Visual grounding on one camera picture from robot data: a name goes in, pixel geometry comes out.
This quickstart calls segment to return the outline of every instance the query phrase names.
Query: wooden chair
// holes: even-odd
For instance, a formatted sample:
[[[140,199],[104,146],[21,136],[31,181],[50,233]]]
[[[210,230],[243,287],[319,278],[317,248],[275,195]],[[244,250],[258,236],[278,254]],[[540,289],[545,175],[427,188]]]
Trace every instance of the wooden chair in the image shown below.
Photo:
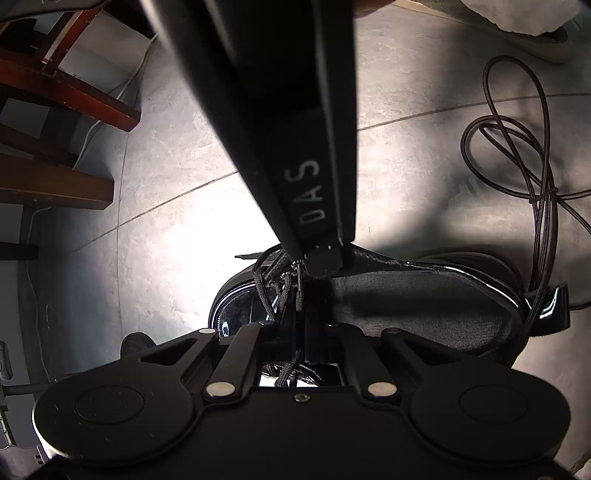
[[[92,10],[63,13],[32,55],[0,48],[0,83],[33,93],[121,130],[133,129],[139,123],[138,111],[59,69],[74,42],[107,2]],[[0,35],[7,26],[0,27]]]
[[[4,87],[0,88],[0,112],[8,97],[51,106],[32,93]],[[35,155],[34,160],[28,160],[0,154],[0,203],[38,202],[102,210],[113,202],[113,180],[73,171],[77,160],[73,153],[2,124],[0,143]],[[7,248],[0,244],[0,260],[15,254],[12,249],[7,253]]]
[[[2,260],[36,260],[39,247],[27,244],[0,242],[0,261]]]

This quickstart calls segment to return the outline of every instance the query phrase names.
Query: screw head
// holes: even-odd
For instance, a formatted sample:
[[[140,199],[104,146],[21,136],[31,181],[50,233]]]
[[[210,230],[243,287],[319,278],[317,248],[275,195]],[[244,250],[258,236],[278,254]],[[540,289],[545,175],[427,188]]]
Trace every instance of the screw head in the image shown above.
[[[294,395],[294,400],[298,403],[305,403],[310,401],[311,397],[307,393],[296,393]]]
[[[236,391],[236,387],[230,382],[214,382],[205,387],[210,397],[227,397]]]
[[[391,397],[398,391],[398,387],[390,382],[376,382],[368,387],[368,392],[374,397]]]

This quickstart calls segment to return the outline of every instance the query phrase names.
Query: sneaker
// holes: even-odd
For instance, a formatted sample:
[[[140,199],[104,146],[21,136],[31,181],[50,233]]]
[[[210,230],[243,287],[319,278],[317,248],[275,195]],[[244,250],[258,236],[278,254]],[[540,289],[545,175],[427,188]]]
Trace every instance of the sneaker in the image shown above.
[[[565,63],[573,56],[573,44],[563,27],[533,37],[501,30],[494,23],[470,10],[460,0],[396,0],[394,5],[480,28],[509,40],[522,50],[551,63]]]
[[[135,355],[153,346],[156,346],[156,343],[145,333],[130,333],[121,342],[120,358]]]

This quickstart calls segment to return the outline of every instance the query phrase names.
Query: tile floor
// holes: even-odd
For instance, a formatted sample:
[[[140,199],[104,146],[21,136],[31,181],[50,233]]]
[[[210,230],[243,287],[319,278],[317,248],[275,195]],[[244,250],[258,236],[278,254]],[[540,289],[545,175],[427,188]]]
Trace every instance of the tile floor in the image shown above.
[[[565,66],[537,60],[475,28],[388,6],[357,21],[359,191],[356,242],[398,257],[437,247],[486,246],[524,273],[532,243],[527,202],[502,196],[468,172],[459,139],[487,114],[481,75],[498,54],[525,60],[549,99],[552,158],[564,191],[591,185],[591,55],[586,30]],[[538,132],[540,109],[520,70],[492,75],[502,113]],[[276,238],[163,48],[156,44],[139,88],[141,123],[128,135],[101,127],[80,169],[115,179],[103,212],[38,215],[40,329],[51,376],[118,358],[140,330],[164,342],[207,322],[218,288]],[[516,179],[475,139],[491,175]],[[577,207],[591,218],[588,200]],[[561,214],[555,280],[577,300],[589,294],[591,242]],[[530,341],[516,368],[552,382],[572,409],[558,454],[567,468],[591,447],[591,312],[572,327]]]

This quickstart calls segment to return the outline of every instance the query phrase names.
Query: white cable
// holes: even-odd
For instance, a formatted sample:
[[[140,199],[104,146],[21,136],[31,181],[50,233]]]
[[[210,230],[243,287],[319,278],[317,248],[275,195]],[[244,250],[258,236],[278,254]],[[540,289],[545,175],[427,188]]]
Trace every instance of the white cable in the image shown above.
[[[50,208],[51,207],[45,207],[35,210],[31,215],[31,223],[29,224],[29,233],[27,235],[27,245],[31,239],[31,230],[33,229],[33,219],[35,218],[35,215],[39,212],[45,212]],[[33,293],[33,300],[35,301],[35,331],[37,332],[37,341],[39,342],[39,356],[41,357],[41,364],[43,365],[43,370],[45,370],[47,380],[50,381],[51,378],[49,377],[49,372],[47,370],[47,366],[45,365],[45,359],[43,358],[43,345],[41,344],[41,333],[39,332],[39,306],[37,304],[37,295],[35,294],[35,289],[33,288],[33,282],[31,281],[31,276],[29,275],[29,260],[27,260],[27,263],[25,264],[25,270],[27,270],[27,280],[29,281],[29,286],[31,287],[31,292]]]
[[[148,47],[146,48],[146,51],[144,53],[144,58],[142,58],[142,61],[140,62],[140,64],[138,65],[138,67],[135,69],[134,74],[129,77],[129,79],[127,80],[127,82],[125,82],[125,85],[123,85],[123,88],[121,89],[121,91],[117,94],[117,96],[115,97],[116,100],[119,100],[123,94],[125,93],[125,91],[127,90],[127,87],[131,84],[131,82],[134,81],[134,79],[136,78],[137,74],[139,73],[139,71],[142,69],[142,67],[144,66],[146,59],[148,58],[148,53],[151,51],[151,47],[154,44],[154,40],[156,40],[156,38],[158,37],[158,34],[156,33],[156,35],[154,35],[151,39],[150,39],[150,43],[148,43]],[[115,90],[117,90],[117,88],[119,88],[119,86],[117,85],[117,87],[115,87],[111,92],[114,92]],[[100,120],[97,120],[92,127],[90,127],[88,129],[88,132],[86,133],[86,136],[84,138],[84,143],[82,144],[82,148],[80,149],[80,154],[78,155],[78,159],[76,160],[76,163],[74,163],[74,166],[72,167],[72,170],[74,170],[78,164],[80,163],[80,160],[82,160],[82,157],[84,156],[84,153],[86,152],[86,149],[88,147],[88,144],[90,143],[90,141],[94,138],[96,132],[92,135],[92,137],[90,136],[90,134],[95,130],[96,127],[98,127],[100,124],[102,124],[103,122],[101,122]]]
[[[131,84],[131,82],[133,82],[133,80],[136,78],[139,71],[144,66],[146,59],[148,58],[148,53],[151,51],[151,46],[154,44],[154,40],[156,40],[157,37],[158,37],[158,34],[156,33],[156,35],[154,35],[150,39],[150,43],[148,43],[148,47],[146,48],[146,51],[144,53],[144,57],[142,58],[142,61],[138,65],[134,74],[131,77],[129,77],[129,80],[127,80],[127,82],[125,82],[125,85],[123,85],[123,88],[115,97],[116,100],[119,100],[121,98],[121,96],[127,90],[127,87]],[[119,88],[119,86],[117,86],[114,90],[112,90],[109,93],[114,92],[115,90],[117,90],[117,88]],[[96,132],[92,136],[90,136],[90,134],[102,123],[103,122],[101,122],[100,120],[97,120],[88,129],[88,132],[86,133],[86,136],[84,138],[84,143],[82,144],[82,148],[80,149],[80,153],[78,154],[78,158],[76,159],[76,163],[74,163],[72,170],[75,170],[76,167],[78,166],[78,164],[80,163],[80,160],[82,160],[82,157],[84,156],[84,153],[86,152],[86,149],[88,148],[88,145],[90,144],[91,140],[94,138]],[[27,235],[27,245],[29,243],[29,240],[31,239],[31,231],[33,229],[33,220],[35,219],[35,215],[38,214],[39,212],[45,212],[46,210],[49,210],[50,208],[51,207],[45,207],[45,208],[41,208],[39,210],[35,210],[35,212],[33,212],[33,214],[31,215],[31,223],[29,224],[29,232]],[[41,357],[41,364],[43,365],[43,370],[45,370],[47,380],[51,381],[51,378],[49,376],[49,372],[47,370],[47,366],[45,365],[45,359],[43,357],[43,346],[41,344],[41,333],[39,332],[39,306],[37,304],[37,295],[35,293],[35,288],[33,288],[33,282],[31,281],[31,276],[29,275],[29,260],[27,260],[27,264],[25,267],[26,267],[25,269],[27,270],[27,280],[29,281],[29,286],[31,287],[31,292],[33,293],[33,300],[35,301],[35,331],[37,332],[37,340],[39,342],[39,356]]]

